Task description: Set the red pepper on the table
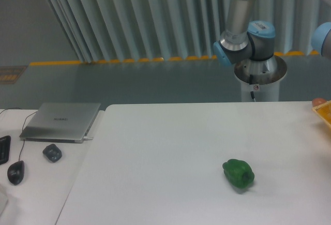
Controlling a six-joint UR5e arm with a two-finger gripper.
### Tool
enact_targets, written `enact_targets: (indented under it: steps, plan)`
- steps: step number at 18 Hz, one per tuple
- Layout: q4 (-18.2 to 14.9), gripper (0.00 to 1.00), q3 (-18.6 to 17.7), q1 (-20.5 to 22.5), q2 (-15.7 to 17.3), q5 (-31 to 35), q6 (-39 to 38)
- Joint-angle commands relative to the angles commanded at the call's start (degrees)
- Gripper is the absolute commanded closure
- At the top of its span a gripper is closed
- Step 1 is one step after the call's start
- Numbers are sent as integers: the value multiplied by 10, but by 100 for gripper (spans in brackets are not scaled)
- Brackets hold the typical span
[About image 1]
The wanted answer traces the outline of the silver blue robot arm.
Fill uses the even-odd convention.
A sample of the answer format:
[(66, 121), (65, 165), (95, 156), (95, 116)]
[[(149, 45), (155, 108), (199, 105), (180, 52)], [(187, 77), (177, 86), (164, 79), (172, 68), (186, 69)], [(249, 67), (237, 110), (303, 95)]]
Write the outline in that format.
[[(330, 6), (330, 0), (322, 0)], [(217, 59), (226, 66), (243, 60), (266, 61), (274, 56), (275, 30), (249, 32), (249, 22), (255, 0), (230, 0), (225, 30), (213, 45)], [(330, 59), (330, 22), (320, 25), (311, 38), (313, 49)]]

